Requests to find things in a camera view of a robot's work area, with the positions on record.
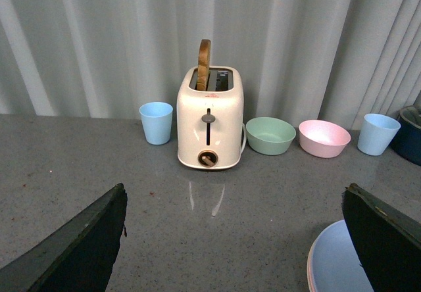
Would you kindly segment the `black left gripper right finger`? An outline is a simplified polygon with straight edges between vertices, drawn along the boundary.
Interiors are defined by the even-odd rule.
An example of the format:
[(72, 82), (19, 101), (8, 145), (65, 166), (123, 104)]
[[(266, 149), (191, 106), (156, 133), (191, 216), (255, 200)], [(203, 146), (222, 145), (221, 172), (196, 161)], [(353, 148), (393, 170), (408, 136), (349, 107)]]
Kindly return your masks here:
[(420, 290), (420, 223), (352, 183), (342, 213), (374, 291)]

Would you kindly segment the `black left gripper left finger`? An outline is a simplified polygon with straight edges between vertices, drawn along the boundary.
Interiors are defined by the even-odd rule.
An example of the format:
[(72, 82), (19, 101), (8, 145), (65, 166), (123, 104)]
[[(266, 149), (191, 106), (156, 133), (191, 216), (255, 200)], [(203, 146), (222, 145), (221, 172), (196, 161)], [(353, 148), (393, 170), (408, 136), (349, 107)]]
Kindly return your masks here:
[(122, 183), (1, 269), (2, 291), (105, 291), (125, 234)]

